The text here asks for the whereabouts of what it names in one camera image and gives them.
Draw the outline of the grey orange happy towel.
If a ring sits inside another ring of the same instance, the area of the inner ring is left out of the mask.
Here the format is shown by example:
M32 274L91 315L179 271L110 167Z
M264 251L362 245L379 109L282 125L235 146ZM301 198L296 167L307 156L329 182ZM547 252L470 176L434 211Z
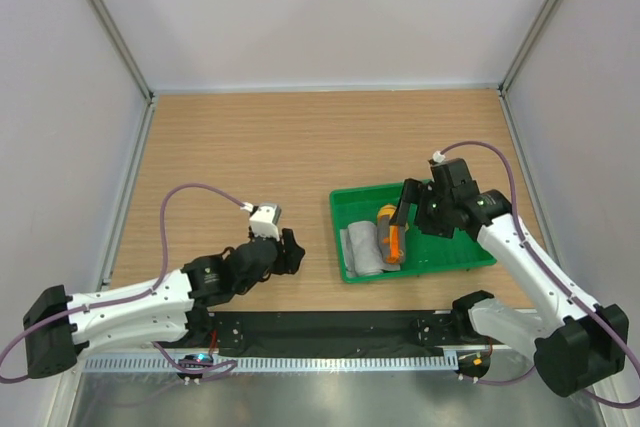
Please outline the grey orange happy towel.
M406 230L408 225L392 225L396 207L387 204L377 213L377 241L383 261L399 267L406 260Z

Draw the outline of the grey panda towel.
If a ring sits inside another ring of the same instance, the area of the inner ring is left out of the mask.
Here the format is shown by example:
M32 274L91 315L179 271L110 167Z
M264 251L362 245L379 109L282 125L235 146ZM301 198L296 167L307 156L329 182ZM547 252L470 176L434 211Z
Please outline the grey panda towel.
M378 245L377 225L359 221L340 230L342 260L348 279L382 275L401 270L400 265L383 260Z

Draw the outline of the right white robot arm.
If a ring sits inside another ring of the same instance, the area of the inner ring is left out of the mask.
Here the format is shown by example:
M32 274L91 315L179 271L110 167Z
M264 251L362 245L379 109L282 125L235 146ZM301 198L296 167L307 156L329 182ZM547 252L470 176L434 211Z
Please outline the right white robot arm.
M404 180L391 216L391 256L400 231L450 239L464 232L501 263L536 312L525 314L480 290L452 303L450 329L461 342L490 337L528 358L545 385L568 397L621 372L632 355L629 319L581 289L525 229L514 196L481 191L461 158L433 160L432 178Z

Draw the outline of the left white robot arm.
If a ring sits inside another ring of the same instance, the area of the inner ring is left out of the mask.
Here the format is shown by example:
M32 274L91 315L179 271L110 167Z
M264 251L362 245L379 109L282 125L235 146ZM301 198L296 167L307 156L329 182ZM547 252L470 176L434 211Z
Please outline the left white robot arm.
M179 270L128 287L68 294L45 289L23 317L27 376L52 377L84 356L137 344L204 345L214 329L208 310L246 294L272 275L293 275L305 256L294 233L254 237Z

